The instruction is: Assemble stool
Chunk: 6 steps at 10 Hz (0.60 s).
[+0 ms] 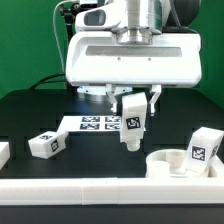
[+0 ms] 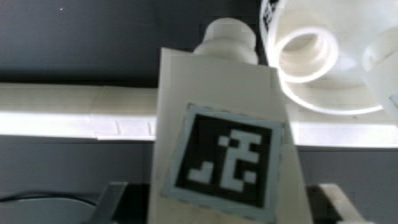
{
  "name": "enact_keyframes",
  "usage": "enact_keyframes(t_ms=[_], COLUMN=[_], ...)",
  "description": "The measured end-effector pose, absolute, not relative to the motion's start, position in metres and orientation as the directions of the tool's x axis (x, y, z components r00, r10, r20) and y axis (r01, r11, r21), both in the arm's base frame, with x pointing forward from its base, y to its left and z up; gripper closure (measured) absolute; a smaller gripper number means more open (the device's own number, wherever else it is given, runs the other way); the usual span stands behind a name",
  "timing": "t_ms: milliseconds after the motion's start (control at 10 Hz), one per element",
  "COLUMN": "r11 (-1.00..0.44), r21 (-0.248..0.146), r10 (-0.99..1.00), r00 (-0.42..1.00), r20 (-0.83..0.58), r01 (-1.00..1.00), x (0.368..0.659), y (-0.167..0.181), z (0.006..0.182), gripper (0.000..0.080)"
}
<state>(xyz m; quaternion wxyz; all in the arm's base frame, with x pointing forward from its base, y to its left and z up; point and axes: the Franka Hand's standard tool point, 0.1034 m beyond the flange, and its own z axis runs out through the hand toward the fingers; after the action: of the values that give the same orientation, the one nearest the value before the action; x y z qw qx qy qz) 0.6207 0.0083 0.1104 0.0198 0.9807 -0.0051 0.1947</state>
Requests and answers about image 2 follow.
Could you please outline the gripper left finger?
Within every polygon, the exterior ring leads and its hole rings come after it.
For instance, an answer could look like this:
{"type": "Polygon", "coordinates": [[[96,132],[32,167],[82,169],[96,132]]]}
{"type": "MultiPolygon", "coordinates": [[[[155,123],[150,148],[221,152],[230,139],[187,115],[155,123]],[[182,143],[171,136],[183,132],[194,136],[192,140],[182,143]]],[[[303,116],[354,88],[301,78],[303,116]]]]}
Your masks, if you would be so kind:
{"type": "Polygon", "coordinates": [[[146,224],[150,185],[112,182],[104,190],[98,206],[82,224],[146,224]]]}

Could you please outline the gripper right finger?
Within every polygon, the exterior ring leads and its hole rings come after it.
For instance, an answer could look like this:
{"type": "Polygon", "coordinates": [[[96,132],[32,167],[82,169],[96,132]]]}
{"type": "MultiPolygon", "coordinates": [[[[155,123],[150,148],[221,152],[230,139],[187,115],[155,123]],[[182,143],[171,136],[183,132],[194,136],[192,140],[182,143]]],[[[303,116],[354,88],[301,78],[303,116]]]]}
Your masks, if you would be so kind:
{"type": "Polygon", "coordinates": [[[365,219],[336,184],[310,185],[306,192],[315,224],[377,224],[365,219]]]}

